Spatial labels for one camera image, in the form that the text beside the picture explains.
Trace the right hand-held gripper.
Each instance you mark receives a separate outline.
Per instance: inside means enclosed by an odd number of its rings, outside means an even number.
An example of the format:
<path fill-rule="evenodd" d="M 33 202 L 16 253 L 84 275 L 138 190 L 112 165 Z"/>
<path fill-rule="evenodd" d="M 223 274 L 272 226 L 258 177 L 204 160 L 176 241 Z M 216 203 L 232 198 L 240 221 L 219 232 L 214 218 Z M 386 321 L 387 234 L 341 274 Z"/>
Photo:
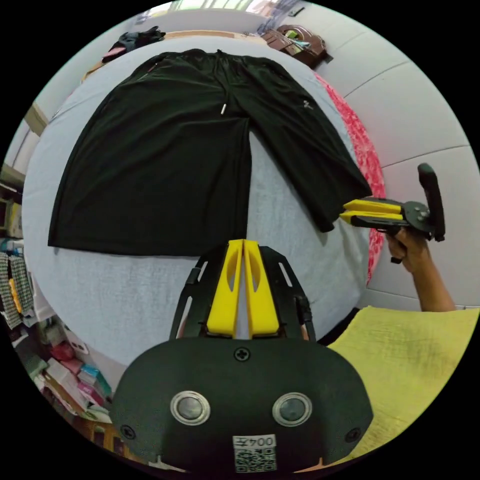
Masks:
<path fill-rule="evenodd" d="M 438 220 L 425 204 L 389 199 L 356 199 L 343 205 L 339 218 L 357 228 L 374 229 L 396 235 L 408 229 L 426 240 L 438 240 Z"/>

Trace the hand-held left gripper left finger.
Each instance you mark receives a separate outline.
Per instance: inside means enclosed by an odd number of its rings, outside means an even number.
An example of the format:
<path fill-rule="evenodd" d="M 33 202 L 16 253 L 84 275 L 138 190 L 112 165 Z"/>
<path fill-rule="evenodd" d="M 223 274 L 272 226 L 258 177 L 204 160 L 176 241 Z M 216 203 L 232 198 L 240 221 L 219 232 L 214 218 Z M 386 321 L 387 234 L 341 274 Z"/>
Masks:
<path fill-rule="evenodd" d="M 209 336 L 234 336 L 237 328 L 243 240 L 230 240 L 221 260 L 219 277 L 206 322 Z"/>

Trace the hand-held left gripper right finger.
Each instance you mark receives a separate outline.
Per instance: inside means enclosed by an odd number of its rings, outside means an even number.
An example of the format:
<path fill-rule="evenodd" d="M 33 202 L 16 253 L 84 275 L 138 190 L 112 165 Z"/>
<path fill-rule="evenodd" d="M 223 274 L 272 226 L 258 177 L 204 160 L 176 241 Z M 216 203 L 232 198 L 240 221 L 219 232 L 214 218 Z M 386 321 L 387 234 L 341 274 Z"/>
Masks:
<path fill-rule="evenodd" d="M 243 258 L 249 337 L 276 337 L 280 324 L 264 260 L 256 241 L 243 241 Z"/>

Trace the person's right hand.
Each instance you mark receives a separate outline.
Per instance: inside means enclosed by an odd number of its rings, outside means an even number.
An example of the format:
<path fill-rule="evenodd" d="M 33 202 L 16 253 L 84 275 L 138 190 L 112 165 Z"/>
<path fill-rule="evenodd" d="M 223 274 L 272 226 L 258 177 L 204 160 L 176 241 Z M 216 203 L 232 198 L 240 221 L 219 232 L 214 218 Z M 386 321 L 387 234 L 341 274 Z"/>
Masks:
<path fill-rule="evenodd" d="M 433 259 L 427 240 L 410 229 L 402 228 L 396 235 L 386 235 L 392 258 L 410 274 L 424 273 L 432 268 Z"/>

